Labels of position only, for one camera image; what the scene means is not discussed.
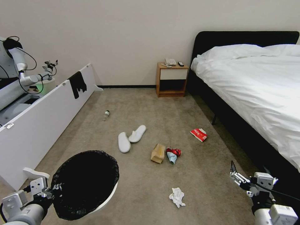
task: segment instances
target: cardboard box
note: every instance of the cardboard box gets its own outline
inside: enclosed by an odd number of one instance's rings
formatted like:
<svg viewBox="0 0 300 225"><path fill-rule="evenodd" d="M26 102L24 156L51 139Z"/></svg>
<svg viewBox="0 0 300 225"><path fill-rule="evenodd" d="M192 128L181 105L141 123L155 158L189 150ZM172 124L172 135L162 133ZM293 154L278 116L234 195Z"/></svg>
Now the cardboard box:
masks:
<svg viewBox="0 0 300 225"><path fill-rule="evenodd" d="M151 153L151 160L157 163L162 163L165 158L165 149L166 147L164 145L156 144Z"/></svg>

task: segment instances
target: wooden nightstand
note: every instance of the wooden nightstand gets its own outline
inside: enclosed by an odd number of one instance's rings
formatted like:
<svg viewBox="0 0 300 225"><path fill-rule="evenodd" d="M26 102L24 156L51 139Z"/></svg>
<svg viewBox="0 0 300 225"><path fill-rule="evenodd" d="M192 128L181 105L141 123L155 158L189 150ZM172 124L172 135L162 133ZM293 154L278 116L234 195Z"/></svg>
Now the wooden nightstand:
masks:
<svg viewBox="0 0 300 225"><path fill-rule="evenodd" d="M188 66L167 68L157 63L156 93L158 97L183 97L187 84Z"/></svg>

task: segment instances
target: crumpled tissue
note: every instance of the crumpled tissue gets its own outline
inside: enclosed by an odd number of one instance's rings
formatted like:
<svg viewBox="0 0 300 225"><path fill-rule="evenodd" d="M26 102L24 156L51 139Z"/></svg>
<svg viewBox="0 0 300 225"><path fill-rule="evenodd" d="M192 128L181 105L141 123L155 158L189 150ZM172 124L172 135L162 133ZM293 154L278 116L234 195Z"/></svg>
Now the crumpled tissue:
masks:
<svg viewBox="0 0 300 225"><path fill-rule="evenodd" d="M170 194L169 199L173 200L173 203L179 208L180 206L185 206L182 202L182 198L184 197L184 193L180 190L179 187L172 188L173 193Z"/></svg>

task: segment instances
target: white wall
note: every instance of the white wall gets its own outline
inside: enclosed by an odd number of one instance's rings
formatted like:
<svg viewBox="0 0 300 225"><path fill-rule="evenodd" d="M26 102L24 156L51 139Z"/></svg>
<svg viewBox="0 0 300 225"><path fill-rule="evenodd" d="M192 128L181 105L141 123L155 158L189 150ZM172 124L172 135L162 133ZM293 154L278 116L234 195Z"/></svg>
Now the white wall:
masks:
<svg viewBox="0 0 300 225"><path fill-rule="evenodd" d="M58 59L58 82L91 62L98 85L152 85L157 61L190 63L199 31L300 30L299 8L299 0L1 0L0 36L18 35L40 66Z"/></svg>

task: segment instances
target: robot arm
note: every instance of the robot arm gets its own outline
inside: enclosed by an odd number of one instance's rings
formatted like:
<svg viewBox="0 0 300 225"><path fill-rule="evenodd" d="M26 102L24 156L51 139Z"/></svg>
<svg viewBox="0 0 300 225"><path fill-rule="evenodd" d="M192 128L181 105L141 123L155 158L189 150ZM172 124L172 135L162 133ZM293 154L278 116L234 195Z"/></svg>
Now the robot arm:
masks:
<svg viewBox="0 0 300 225"><path fill-rule="evenodd" d="M35 84L38 81L42 80L51 80L53 76L53 69L58 65L58 61L56 61L55 64L50 63L50 61L45 62L45 66L43 66L44 72L41 74L35 74L35 75L26 75L27 70L27 63L24 58L24 52L20 49L22 48L21 44L11 38L7 38L3 42L3 46L7 52L7 54L13 58L17 70L19 73L19 80L21 85L23 86L30 86Z"/></svg>
<svg viewBox="0 0 300 225"><path fill-rule="evenodd" d="M8 214L7 224L40 225L55 195L61 195L61 185L48 187L47 179L40 177L31 181L25 189L3 198L3 207ZM31 193L33 201L27 201L25 192Z"/></svg>
<svg viewBox="0 0 300 225"><path fill-rule="evenodd" d="M292 207L275 204L271 193L274 184L278 181L268 173L256 172L247 179L237 172L231 161L230 177L246 191L253 202L252 212L255 216L255 225L293 225L298 219Z"/></svg>

